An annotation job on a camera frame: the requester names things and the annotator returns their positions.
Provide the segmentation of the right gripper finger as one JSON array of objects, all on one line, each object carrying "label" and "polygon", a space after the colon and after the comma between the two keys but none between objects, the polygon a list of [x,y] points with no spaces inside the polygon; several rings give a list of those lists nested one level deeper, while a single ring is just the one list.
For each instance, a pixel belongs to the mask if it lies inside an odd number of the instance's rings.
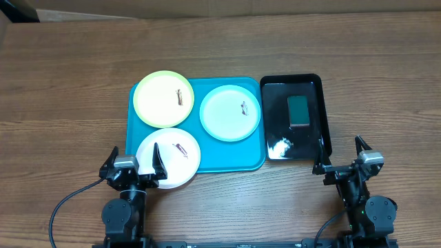
[{"label": "right gripper finger", "polygon": [[331,161],[327,150],[325,149],[324,142],[318,140],[317,156],[314,160],[314,166],[312,169],[312,174],[326,174],[332,167]]},{"label": "right gripper finger", "polygon": [[357,154],[359,154],[365,150],[372,150],[372,148],[364,141],[364,139],[360,135],[357,135],[354,138],[354,141],[355,141],[355,145],[356,145],[356,153]]}]

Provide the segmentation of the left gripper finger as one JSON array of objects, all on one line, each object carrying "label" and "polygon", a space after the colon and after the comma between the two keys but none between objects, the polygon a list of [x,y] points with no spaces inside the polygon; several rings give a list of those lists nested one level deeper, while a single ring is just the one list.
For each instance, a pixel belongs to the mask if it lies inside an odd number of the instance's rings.
[{"label": "left gripper finger", "polygon": [[158,143],[154,144],[153,155],[152,155],[152,167],[154,168],[155,171],[154,175],[157,180],[167,179],[167,170],[161,158]]},{"label": "left gripper finger", "polygon": [[118,155],[119,155],[119,148],[117,146],[114,146],[112,152],[110,153],[108,158],[105,160],[104,164],[101,166],[101,169],[113,168],[114,161]]}]

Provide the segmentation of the green scrubbing sponge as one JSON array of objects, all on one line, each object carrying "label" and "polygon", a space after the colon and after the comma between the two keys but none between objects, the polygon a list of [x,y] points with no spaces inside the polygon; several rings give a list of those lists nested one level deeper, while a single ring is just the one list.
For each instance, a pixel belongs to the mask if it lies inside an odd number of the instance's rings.
[{"label": "green scrubbing sponge", "polygon": [[310,125],[309,110],[306,96],[289,96],[287,98],[290,127]]}]

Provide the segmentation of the light blue round plate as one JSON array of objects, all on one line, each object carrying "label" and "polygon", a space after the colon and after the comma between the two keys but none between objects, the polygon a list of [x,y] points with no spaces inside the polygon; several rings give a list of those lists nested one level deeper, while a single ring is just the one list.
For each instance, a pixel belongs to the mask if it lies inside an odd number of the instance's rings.
[{"label": "light blue round plate", "polygon": [[238,85],[222,85],[211,90],[200,106],[205,131],[225,142],[241,141],[258,127],[261,117],[258,99]]}]

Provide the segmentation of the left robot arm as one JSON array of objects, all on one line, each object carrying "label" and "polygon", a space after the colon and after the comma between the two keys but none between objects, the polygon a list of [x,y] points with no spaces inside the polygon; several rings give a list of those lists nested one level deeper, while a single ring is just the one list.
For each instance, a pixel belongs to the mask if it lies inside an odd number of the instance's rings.
[{"label": "left robot arm", "polygon": [[167,178],[158,144],[152,152],[154,173],[139,174],[135,155],[119,155],[115,147],[99,170],[99,177],[119,192],[102,210],[105,225],[104,247],[153,248],[157,244],[144,233],[147,189],[159,187],[159,181]]}]

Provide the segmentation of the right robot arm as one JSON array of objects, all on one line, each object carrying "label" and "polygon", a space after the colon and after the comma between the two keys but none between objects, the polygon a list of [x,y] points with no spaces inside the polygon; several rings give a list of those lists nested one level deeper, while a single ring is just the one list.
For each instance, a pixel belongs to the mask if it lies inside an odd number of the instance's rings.
[{"label": "right robot arm", "polygon": [[[397,247],[388,235],[394,231],[398,205],[385,196],[371,196],[366,182],[378,175],[384,165],[383,155],[372,149],[361,136],[354,138],[357,157],[349,165],[334,167],[324,142],[318,142],[318,155],[312,173],[323,175],[324,185],[334,185],[344,209],[331,217],[318,230],[314,247]],[[323,231],[346,215],[350,230],[341,231],[334,239],[322,239]]]}]

